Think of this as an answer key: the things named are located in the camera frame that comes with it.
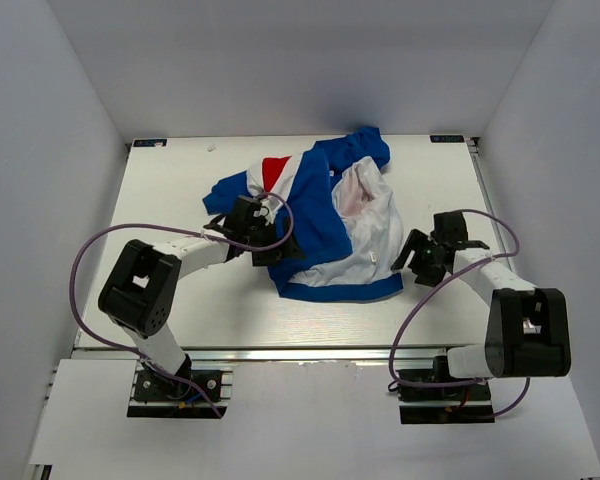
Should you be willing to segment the blue white red jacket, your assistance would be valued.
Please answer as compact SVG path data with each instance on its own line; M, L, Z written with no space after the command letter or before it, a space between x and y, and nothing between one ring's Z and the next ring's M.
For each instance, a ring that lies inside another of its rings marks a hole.
M391 270L404 227L382 175L391 159L378 128L321 140L295 155L265 157L219 179L203 198L210 215L230 212L238 196L274 193L295 215L304 260L268 269L283 298L310 302L371 302L402 291Z

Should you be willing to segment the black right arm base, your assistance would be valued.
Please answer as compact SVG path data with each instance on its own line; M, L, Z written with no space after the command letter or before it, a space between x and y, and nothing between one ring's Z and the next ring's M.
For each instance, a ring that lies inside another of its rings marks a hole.
M415 388L391 381L387 390L398 398L403 425L494 423L491 391L487 384L449 388Z

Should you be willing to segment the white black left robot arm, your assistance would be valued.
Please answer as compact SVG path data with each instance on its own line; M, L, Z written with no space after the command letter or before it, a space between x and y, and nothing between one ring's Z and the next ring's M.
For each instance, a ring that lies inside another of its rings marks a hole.
M279 195L239 196L229 213L216 215L199 232L179 229L181 236L166 243L131 240L124 246L98 308L131 338L168 398L182 398L192 382L191 360L168 326L179 281L246 252L255 267L301 258L295 226L295 215Z

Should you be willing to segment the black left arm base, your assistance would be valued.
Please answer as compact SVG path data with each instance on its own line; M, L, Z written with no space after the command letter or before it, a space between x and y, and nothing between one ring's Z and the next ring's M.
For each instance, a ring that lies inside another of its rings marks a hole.
M127 407L129 418L220 419L232 396L234 371L228 364L194 364L190 380L209 398L220 415L200 392L187 384L160 377L138 363Z

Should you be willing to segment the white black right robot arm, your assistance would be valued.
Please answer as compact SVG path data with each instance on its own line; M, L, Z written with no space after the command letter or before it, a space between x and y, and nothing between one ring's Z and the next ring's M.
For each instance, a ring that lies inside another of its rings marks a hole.
M394 383L433 389L452 399L467 386L492 378L566 376L572 361L564 294L524 280L503 264L506 253L494 253L485 242L470 239L465 213L438 213L431 232L412 230L392 268L408 267L416 283L430 289L406 324L443 287L461 280L489 308L485 340L447 349L435 359L430 381L403 380L391 369Z

